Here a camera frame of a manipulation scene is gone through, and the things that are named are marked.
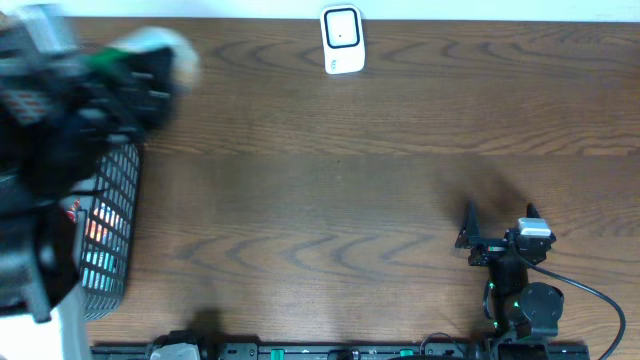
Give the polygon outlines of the green lid jar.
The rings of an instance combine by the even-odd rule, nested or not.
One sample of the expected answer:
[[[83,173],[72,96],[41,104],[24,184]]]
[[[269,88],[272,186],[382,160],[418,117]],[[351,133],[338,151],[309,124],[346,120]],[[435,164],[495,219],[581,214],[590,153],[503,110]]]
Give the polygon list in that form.
[[[92,70],[111,76],[125,67],[163,74],[181,91],[191,91],[200,77],[200,58],[193,44],[165,27],[143,27],[118,38],[90,55],[88,64]]]

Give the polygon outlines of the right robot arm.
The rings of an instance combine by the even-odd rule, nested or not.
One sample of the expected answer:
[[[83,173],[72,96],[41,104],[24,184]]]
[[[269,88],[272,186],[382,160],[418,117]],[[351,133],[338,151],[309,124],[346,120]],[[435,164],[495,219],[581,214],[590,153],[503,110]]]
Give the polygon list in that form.
[[[455,246],[470,251],[468,264],[488,269],[483,309],[494,334],[469,347],[473,359],[549,359],[549,340],[558,335],[561,290],[531,282],[528,271],[546,259],[556,241],[550,226],[529,204],[526,216],[501,238],[481,235],[475,207],[465,210]]]

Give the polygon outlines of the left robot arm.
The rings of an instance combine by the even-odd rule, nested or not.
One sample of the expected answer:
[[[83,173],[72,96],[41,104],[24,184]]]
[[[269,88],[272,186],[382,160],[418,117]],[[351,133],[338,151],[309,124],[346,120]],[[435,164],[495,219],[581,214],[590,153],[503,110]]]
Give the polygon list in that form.
[[[199,59],[144,27],[85,50],[50,4],[1,19],[1,355],[88,359],[124,295],[148,135]]]

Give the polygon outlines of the white barcode scanner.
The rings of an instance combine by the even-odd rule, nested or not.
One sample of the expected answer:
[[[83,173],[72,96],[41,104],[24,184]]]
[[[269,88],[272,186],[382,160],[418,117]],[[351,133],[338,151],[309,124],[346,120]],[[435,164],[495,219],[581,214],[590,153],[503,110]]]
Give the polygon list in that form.
[[[362,17],[353,5],[335,5],[320,16],[324,68],[330,75],[360,72],[366,62]]]

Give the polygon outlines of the grey plastic mesh basket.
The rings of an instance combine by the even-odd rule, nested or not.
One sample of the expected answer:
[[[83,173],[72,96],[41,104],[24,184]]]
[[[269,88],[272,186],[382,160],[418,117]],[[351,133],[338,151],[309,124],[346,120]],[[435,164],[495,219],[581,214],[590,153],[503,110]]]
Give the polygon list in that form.
[[[97,161],[94,174],[77,183],[74,194],[62,202],[77,225],[75,256],[89,321],[115,312],[124,299],[141,162],[141,150],[135,145],[110,152]]]

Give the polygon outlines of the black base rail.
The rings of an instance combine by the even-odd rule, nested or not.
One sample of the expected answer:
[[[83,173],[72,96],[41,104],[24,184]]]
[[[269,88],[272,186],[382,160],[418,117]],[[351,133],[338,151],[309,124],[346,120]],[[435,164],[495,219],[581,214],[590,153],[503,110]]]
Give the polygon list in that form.
[[[153,360],[388,360],[388,359],[547,359],[584,360],[589,351],[584,345],[514,345],[498,348],[496,354],[470,349],[465,344],[436,340],[426,345],[395,344],[256,344],[223,343],[216,346],[190,342],[149,345],[99,345],[91,348],[94,359]]]

